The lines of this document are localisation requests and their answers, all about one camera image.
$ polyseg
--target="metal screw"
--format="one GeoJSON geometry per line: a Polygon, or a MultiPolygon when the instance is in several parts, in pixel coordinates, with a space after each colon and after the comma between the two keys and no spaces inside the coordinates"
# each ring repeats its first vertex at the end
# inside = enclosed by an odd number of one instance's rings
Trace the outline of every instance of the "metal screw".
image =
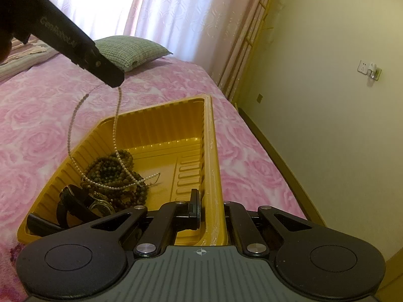
{"type": "Polygon", "coordinates": [[[251,253],[258,254],[266,251],[266,246],[260,243],[252,243],[249,244],[246,249],[251,253]]]}
{"type": "Polygon", "coordinates": [[[140,253],[148,254],[152,253],[157,249],[157,247],[154,244],[151,243],[142,243],[137,245],[136,250],[139,251],[140,253]]]}

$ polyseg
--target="bed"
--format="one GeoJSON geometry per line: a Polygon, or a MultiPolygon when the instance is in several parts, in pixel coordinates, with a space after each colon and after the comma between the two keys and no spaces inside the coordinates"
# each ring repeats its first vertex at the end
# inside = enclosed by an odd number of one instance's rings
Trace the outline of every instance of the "bed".
{"type": "MultiPolygon", "coordinates": [[[[59,54],[0,85],[0,301],[26,297],[13,267],[22,248],[17,228],[67,156],[74,107],[100,83],[59,54]]],[[[122,91],[122,112],[211,94],[224,199],[242,203],[248,210],[272,205],[304,218],[265,150],[201,67],[160,58],[126,73],[122,91]]],[[[73,145],[100,119],[114,113],[117,97],[117,90],[106,85],[90,95],[77,114],[73,145]]]]}

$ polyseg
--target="watch face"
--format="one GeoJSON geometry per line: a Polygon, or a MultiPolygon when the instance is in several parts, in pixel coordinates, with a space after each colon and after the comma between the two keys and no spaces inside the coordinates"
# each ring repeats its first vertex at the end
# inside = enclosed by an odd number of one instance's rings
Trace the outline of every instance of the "watch face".
{"type": "Polygon", "coordinates": [[[95,201],[89,206],[89,209],[99,217],[105,217],[113,215],[115,210],[105,200],[95,199],[95,201]]]}

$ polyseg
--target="yellow plastic tray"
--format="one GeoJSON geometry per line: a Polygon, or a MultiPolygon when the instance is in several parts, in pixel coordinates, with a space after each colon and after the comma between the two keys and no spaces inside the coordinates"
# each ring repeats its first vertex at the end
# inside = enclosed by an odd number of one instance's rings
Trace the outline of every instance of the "yellow plastic tray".
{"type": "MultiPolygon", "coordinates": [[[[82,169],[97,157],[113,152],[112,125],[113,117],[100,121],[73,151],[82,169]]],[[[178,233],[175,244],[225,245],[227,231],[211,97],[200,95],[121,114],[116,130],[118,148],[133,155],[134,171],[143,177],[161,172],[158,183],[148,193],[149,210],[158,210],[170,201],[188,201],[191,190],[199,189],[200,229],[178,233]]],[[[57,223],[59,193],[68,184],[79,185],[80,176],[67,157],[29,212],[57,223]]],[[[79,221],[70,216],[69,223],[79,221]]],[[[30,233],[27,218],[17,238],[24,244],[39,238],[30,233]]]]}

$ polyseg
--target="round black pad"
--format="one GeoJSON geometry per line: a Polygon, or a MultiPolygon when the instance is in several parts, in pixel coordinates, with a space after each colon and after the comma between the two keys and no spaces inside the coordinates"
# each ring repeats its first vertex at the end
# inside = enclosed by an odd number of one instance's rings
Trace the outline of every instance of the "round black pad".
{"type": "Polygon", "coordinates": [[[92,259],[92,252],[78,244],[56,246],[45,255],[49,267],[60,271],[72,271],[85,267],[92,259]]]}
{"type": "Polygon", "coordinates": [[[48,299],[77,299],[110,287],[126,264],[126,253],[109,232],[69,230],[27,245],[16,268],[28,292],[48,299]]]}
{"type": "Polygon", "coordinates": [[[351,269],[357,263],[354,252],[337,245],[325,245],[311,252],[311,261],[318,268],[331,273],[351,269]]]}
{"type": "Polygon", "coordinates": [[[352,299],[374,293],[384,259],[372,245],[328,228],[293,232],[275,265],[294,289],[313,298],[352,299]]]}

